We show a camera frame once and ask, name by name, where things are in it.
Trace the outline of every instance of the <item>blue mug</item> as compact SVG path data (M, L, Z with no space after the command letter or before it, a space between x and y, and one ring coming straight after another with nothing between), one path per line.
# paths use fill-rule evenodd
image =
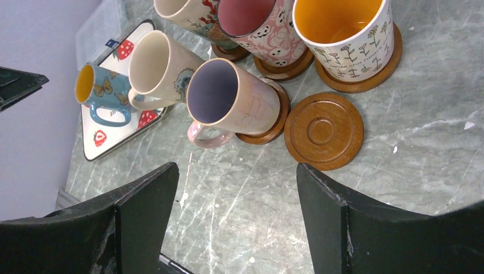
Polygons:
M129 124L131 113L136 111L128 100L130 89L128 76L86 64L77 77L75 94L78 103L89 106L91 118L96 123L108 127L122 127ZM107 121L99 117L100 107L123 114L124 122Z

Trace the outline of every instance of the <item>countertop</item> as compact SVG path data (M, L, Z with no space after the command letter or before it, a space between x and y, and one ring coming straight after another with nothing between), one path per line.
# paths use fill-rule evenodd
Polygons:
M384 84L346 95L359 110L365 142L347 166L326 172L377 200L437 215L484 199L484 4L480 0L397 0L402 61ZM127 0L131 29L151 18L209 58L209 43L163 21L152 1ZM237 63L257 76L252 57ZM292 106L331 91L314 66L281 83ZM186 105L94 162L80 123L66 190L84 201L173 161L176 202L162 252L195 273L313 273L296 188L296 161L281 136L264 146L234 139L203 150L186 137Z

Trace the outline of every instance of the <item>pink mug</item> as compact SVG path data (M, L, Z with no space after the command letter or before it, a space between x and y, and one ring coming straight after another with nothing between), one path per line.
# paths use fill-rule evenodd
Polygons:
M224 58L206 61L195 71L187 88L187 106L194 119L188 139L201 148L220 147L236 132L265 133L280 111L279 96L271 86ZM209 127L220 129L220 135L200 139Z
M274 67L289 66L307 49L292 21L294 0L220 0L222 32Z

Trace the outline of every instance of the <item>coffee mug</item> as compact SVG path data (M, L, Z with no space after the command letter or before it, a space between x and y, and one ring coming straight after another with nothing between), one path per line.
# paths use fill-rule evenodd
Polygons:
M226 50L238 45L221 31L217 19L218 0L154 0L155 10L172 21Z
M93 64L86 64L80 70L75 86L76 100L90 108L90 116L98 124L108 127L122 127L131 121L135 112L129 101L131 89L128 77ZM107 121L98 116L99 108L116 110L123 114L124 122Z
M307 49L294 30L294 0L220 0L222 32L270 66L289 66Z
M138 110L155 110L186 101L186 89L203 60L165 33L154 30L136 45L128 69L133 89L130 103ZM136 100L138 95L158 98L150 102Z
M280 111L279 97L271 86L223 58L206 61L195 71L188 85L187 106L194 119L188 139L202 148L222 146L235 132L265 133ZM221 134L199 139L208 127L222 130Z
M339 81L366 80L392 56L390 0L296 0L293 18L297 34Z

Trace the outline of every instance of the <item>pink mug handle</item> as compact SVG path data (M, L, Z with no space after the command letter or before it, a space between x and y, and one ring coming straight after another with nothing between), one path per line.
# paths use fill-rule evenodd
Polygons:
M235 135L233 132L222 130L220 135L217 137L210 139L198 139L197 136L208 128L210 127L204 126L199 122L194 121L190 125L190 128L188 128L188 140L190 140L190 142L192 142L194 145L201 148L215 148L225 145Z

